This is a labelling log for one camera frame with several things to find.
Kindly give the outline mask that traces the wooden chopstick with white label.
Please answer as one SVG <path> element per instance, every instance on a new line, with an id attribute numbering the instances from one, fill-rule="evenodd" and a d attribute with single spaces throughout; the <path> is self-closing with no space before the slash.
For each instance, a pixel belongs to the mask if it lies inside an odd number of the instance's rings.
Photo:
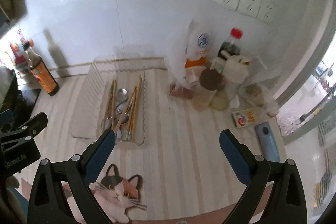
<path id="1" fill-rule="evenodd" d="M 141 86 L 142 86 L 142 75 L 139 75 L 138 85 L 137 85 L 137 90 L 136 90 L 136 95 L 135 95 L 134 109 L 133 109 L 133 121 L 132 121 L 132 127 L 131 127 L 131 142 L 132 143 L 134 143 L 135 141 L 135 127 L 137 124 L 138 105 L 139 105 Z"/>

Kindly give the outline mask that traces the blue smartphone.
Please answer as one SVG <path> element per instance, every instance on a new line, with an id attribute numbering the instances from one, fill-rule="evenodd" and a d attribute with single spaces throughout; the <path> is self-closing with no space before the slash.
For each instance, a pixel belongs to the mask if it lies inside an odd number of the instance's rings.
<path id="1" fill-rule="evenodd" d="M 280 162 L 280 154 L 270 124 L 264 122 L 255 126 L 262 154 L 268 161 Z"/>

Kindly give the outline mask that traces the red white card packet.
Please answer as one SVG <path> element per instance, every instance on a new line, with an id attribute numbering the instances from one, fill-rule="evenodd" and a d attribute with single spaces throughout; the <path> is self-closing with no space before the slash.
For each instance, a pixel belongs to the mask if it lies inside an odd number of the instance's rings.
<path id="1" fill-rule="evenodd" d="M 231 113 L 236 128 L 244 128 L 256 123 L 253 109 L 238 110 Z"/>

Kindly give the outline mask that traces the dark soy sauce bottle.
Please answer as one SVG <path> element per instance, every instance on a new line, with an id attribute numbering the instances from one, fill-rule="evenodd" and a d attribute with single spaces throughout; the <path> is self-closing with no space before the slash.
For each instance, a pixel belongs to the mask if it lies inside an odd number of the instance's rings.
<path id="1" fill-rule="evenodd" d="M 59 91 L 59 84 L 56 82 L 43 59 L 30 46 L 30 42 L 23 44 L 23 49 L 28 57 L 29 69 L 33 76 L 40 83 L 41 87 L 49 96 L 54 96 Z"/>

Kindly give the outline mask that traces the clear plastic utensil tray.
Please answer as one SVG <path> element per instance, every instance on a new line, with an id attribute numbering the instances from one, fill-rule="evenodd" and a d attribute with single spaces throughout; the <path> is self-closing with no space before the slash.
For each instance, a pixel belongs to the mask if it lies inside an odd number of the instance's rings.
<path id="1" fill-rule="evenodd" d="M 144 72 L 145 61 L 136 54 L 96 57 L 75 103 L 71 136 L 84 144 L 96 141 L 111 123 L 113 81 L 117 80 L 116 90 L 124 88 L 130 97 Z"/>

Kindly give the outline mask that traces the crumpled clear plastic bag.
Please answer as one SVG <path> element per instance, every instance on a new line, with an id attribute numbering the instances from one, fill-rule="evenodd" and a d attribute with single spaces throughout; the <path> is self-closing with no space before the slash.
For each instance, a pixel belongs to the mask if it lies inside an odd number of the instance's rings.
<path id="1" fill-rule="evenodd" d="M 280 76 L 282 65 L 279 62 L 267 65 L 258 55 L 256 61 L 253 61 L 252 68 L 252 74 L 236 89 L 237 94 L 269 117 L 275 117 L 279 112 L 279 105 L 271 89 Z"/>

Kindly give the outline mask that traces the metal spoon in tray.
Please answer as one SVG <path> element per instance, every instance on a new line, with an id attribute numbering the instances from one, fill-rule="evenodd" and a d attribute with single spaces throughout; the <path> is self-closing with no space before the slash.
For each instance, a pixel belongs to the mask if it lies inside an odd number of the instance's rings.
<path id="1" fill-rule="evenodd" d="M 124 88 L 120 88 L 117 92 L 116 92 L 116 95 L 115 95 L 115 100 L 118 102 L 118 103 L 123 103 L 125 101 L 127 101 L 129 98 L 129 95 L 128 95 L 128 92 L 126 89 Z"/>

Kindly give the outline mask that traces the thin wooden chopstick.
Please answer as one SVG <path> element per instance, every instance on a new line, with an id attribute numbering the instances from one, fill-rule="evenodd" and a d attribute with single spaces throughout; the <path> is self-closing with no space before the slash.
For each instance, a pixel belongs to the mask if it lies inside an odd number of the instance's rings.
<path id="1" fill-rule="evenodd" d="M 112 108 L 111 108 L 111 129 L 114 127 L 114 113 L 115 113 L 115 96 L 116 96 L 116 88 L 117 88 L 117 80 L 113 81 L 112 86 Z"/>

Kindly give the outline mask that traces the wooden chopstick with worn tip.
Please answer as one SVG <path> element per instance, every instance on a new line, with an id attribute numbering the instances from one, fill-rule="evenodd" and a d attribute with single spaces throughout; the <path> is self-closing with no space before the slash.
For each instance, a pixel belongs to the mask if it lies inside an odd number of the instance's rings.
<path id="1" fill-rule="evenodd" d="M 135 116 L 135 107 L 137 104 L 137 97 L 138 97 L 138 91 L 139 91 L 139 87 L 135 87 L 135 91 L 134 91 L 134 96 L 131 102 L 131 107 L 130 107 L 130 116 L 129 116 L 129 120 L 127 123 L 127 128 L 126 128 L 126 135 L 124 138 L 124 141 L 131 141 L 131 131 L 133 128 L 133 120 L 134 120 L 134 116 Z"/>

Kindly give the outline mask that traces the brown lid glass jar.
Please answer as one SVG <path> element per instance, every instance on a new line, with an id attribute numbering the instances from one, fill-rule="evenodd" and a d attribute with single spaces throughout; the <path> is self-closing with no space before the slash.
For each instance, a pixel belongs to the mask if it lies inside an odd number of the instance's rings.
<path id="1" fill-rule="evenodd" d="M 222 83 L 222 75 L 215 69 L 206 68 L 199 77 L 195 88 L 192 106 L 197 111 L 206 110 Z"/>

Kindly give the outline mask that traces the white lid oil dispenser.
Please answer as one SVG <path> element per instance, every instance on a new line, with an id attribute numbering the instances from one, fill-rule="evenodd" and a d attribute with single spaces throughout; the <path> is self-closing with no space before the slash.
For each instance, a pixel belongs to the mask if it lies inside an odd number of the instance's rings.
<path id="1" fill-rule="evenodd" d="M 215 57 L 211 60 L 210 69 L 216 70 L 229 83 L 242 84 L 249 76 L 249 64 L 251 58 L 243 55 L 231 55 L 222 50 L 223 57 Z"/>

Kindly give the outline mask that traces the white orange bag in plastic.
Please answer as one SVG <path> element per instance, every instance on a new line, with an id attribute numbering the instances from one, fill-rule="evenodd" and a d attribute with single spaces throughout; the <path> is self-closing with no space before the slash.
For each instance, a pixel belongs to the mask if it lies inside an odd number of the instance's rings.
<path id="1" fill-rule="evenodd" d="M 200 69 L 214 39 L 208 20 L 193 19 L 177 30 L 167 42 L 165 65 L 173 77 L 169 94 L 174 97 L 192 98 L 193 86 L 198 81 Z"/>

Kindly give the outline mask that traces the red cap dark bottle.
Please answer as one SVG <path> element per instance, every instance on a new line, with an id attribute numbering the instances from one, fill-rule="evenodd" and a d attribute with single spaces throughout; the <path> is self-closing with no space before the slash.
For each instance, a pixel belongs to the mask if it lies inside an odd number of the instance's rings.
<path id="1" fill-rule="evenodd" d="M 230 35 L 224 40 L 224 42 L 222 42 L 222 45 L 219 48 L 218 57 L 227 60 L 227 58 L 222 54 L 223 50 L 225 50 L 230 56 L 240 55 L 240 39 L 242 36 L 242 30 L 239 28 L 232 28 Z"/>

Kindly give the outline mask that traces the triple white wall socket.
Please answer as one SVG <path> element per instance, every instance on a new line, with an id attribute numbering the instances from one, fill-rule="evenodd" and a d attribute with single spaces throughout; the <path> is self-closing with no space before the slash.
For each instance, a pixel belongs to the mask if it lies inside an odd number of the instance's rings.
<path id="1" fill-rule="evenodd" d="M 269 0 L 213 0 L 225 9 L 271 24 L 277 18 L 277 7 Z"/>

